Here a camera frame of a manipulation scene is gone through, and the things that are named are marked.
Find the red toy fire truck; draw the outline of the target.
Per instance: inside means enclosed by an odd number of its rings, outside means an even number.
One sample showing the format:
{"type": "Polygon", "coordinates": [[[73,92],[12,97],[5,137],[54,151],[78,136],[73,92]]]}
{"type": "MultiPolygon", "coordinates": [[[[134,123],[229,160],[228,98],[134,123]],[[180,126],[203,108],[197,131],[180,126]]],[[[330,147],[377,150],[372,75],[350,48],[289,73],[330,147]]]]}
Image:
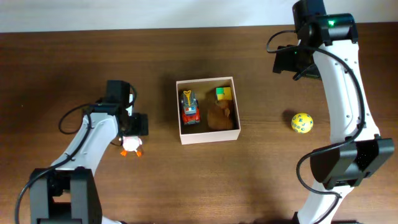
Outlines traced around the red toy fire truck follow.
{"type": "Polygon", "coordinates": [[[182,110],[182,121],[184,125],[200,123],[200,110],[195,93],[184,90],[180,95],[180,106],[182,110]]]}

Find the pink duck figurine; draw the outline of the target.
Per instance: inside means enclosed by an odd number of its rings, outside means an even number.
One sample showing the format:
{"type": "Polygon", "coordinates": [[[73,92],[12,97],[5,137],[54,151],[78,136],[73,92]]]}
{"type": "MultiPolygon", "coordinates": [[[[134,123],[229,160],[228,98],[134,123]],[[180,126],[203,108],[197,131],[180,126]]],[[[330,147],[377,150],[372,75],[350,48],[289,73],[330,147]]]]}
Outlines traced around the pink duck figurine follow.
{"type": "Polygon", "coordinates": [[[126,157],[128,152],[135,152],[138,157],[142,156],[142,152],[139,148],[142,146],[142,140],[138,136],[127,136],[121,139],[123,150],[121,155],[126,157]]]}

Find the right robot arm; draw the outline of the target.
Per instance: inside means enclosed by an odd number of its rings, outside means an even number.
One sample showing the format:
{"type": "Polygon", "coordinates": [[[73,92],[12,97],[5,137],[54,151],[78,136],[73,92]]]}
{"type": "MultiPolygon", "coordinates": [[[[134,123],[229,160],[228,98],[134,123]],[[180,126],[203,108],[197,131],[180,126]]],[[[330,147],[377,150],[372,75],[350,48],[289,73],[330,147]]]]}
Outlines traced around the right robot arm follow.
{"type": "Polygon", "coordinates": [[[322,0],[293,5],[297,45],[275,50],[273,71],[322,81],[330,115],[330,145],[304,155],[314,183],[294,223],[332,223],[343,199],[394,153],[369,110],[358,60],[358,30],[351,14],[328,14],[322,0]]]}

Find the multicoloured puzzle cube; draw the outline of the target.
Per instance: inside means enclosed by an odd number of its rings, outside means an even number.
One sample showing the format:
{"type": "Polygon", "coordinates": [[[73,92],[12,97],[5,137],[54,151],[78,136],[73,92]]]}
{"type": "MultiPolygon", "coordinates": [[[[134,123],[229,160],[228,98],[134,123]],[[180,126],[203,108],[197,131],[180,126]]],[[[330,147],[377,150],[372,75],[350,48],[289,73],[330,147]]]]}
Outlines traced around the multicoloured puzzle cube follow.
{"type": "Polygon", "coordinates": [[[216,88],[216,99],[220,100],[233,100],[233,94],[230,87],[218,87],[216,88]]]}

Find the yellow letter ball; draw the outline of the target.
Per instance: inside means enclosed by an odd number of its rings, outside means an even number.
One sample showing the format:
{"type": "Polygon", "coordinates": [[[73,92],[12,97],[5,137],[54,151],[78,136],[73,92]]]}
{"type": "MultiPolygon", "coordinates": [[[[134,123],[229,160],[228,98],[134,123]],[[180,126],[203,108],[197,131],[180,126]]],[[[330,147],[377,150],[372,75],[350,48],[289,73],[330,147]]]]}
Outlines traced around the yellow letter ball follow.
{"type": "Polygon", "coordinates": [[[297,133],[308,133],[313,128],[313,118],[309,114],[298,113],[293,116],[291,126],[297,133]]]}

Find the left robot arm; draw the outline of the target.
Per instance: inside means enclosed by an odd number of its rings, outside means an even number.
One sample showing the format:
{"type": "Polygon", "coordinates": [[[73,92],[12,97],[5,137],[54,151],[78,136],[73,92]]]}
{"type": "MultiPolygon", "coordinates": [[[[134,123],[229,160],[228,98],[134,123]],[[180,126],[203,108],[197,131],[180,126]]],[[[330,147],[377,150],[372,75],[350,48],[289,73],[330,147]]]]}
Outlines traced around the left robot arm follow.
{"type": "Polygon", "coordinates": [[[65,152],[48,168],[36,168],[18,196],[19,222],[23,195],[30,197],[31,223],[105,224],[94,176],[107,147],[119,138],[122,155],[141,156],[141,136],[149,133],[146,114],[134,112],[136,91],[125,81],[109,80],[105,96],[78,107],[80,128],[65,152]]]}

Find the brown plush toy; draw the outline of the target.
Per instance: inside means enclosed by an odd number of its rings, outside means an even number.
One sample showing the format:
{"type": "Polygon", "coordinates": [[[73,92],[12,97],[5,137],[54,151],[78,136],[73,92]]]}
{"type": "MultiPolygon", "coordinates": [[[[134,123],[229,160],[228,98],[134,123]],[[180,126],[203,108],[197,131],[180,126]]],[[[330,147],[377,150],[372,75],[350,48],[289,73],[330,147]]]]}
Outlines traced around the brown plush toy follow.
{"type": "Polygon", "coordinates": [[[232,113],[233,102],[231,100],[215,101],[208,109],[208,127],[216,131],[233,129],[232,113]]]}

